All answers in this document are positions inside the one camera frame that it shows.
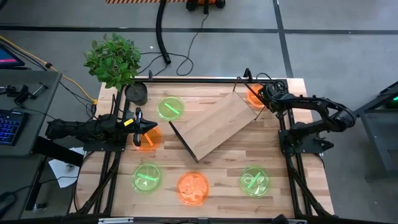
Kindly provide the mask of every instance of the green petri dish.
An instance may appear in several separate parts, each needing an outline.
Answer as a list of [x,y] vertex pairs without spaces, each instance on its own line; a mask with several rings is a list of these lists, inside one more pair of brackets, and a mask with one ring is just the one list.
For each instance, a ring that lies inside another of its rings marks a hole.
[[252,197],[262,197],[269,188],[268,175],[263,168],[248,167],[241,174],[241,187]]
[[154,192],[162,181],[162,173],[153,164],[140,165],[131,179],[131,186],[136,192],[149,194]]
[[184,111],[184,103],[180,98],[167,97],[157,105],[157,114],[166,121],[178,119]]

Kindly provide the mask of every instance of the potted plant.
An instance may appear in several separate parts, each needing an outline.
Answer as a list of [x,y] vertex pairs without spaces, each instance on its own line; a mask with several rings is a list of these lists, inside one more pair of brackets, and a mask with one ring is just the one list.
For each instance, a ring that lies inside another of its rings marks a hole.
[[112,38],[104,35],[104,41],[91,43],[93,50],[85,52],[87,59],[84,66],[89,67],[90,75],[95,75],[100,82],[105,82],[105,88],[115,87],[121,91],[124,85],[126,98],[136,105],[146,104],[147,87],[141,82],[135,82],[141,53],[134,42],[120,35],[112,34]]

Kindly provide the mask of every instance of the wooden tabletop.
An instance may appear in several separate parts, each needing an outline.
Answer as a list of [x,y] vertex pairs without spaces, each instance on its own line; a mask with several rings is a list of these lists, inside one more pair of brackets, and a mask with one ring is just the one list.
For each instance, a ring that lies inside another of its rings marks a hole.
[[[306,95],[303,79],[287,79],[289,91],[295,95]],[[143,153],[132,144],[132,136],[122,153],[116,183],[112,216],[124,217],[229,217],[229,218],[273,218],[281,213],[294,217],[290,187],[284,156],[280,152],[277,131],[279,120],[265,110],[256,121],[226,140],[197,164],[175,136],[170,125],[156,112],[158,102],[165,96],[180,97],[185,110],[173,123],[186,123],[211,105],[232,92],[233,84],[222,83],[146,83],[148,102],[141,106],[143,118],[158,122],[162,131],[162,142],[154,152]],[[238,85],[236,92],[246,100],[247,88]],[[105,89],[99,93],[97,115],[110,112],[112,94],[116,89]],[[135,110],[131,103],[130,110]],[[293,110],[296,121],[312,122],[308,110]],[[82,206],[98,185],[103,152],[92,154],[81,169],[77,185],[77,204]],[[307,184],[324,208],[333,213],[325,171],[319,158],[303,154]],[[151,162],[163,172],[161,186],[151,194],[139,194],[131,187],[131,176],[139,164]],[[252,198],[240,188],[239,176],[248,166],[263,167],[270,177],[270,189],[262,198]],[[206,175],[210,191],[201,206],[184,205],[177,196],[177,181],[187,171],[196,170]],[[301,190],[298,189],[300,208],[304,211]],[[103,207],[108,189],[105,189]]]

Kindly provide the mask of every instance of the keyboard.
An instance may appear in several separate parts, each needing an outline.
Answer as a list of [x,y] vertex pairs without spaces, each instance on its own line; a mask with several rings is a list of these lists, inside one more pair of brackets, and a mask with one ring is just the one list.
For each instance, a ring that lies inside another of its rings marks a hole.
[[0,110],[0,145],[14,146],[26,119],[27,113]]

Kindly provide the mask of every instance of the orange petri dish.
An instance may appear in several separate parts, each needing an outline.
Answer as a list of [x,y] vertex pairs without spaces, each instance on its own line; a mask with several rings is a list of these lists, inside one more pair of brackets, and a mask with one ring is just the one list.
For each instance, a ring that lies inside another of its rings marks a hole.
[[196,171],[186,172],[178,180],[177,194],[185,205],[201,205],[209,194],[207,178]]
[[141,146],[133,146],[141,152],[152,152],[156,150],[160,143],[162,142],[162,132],[158,126],[152,128],[145,134],[140,134],[139,139],[141,141]]
[[[254,84],[251,85],[250,88],[252,88],[253,91],[256,93],[259,92],[259,90],[262,88],[262,85],[260,84]],[[248,99],[248,102],[255,106],[256,108],[263,108],[264,105],[261,103],[261,101],[248,89],[246,92],[246,98]]]

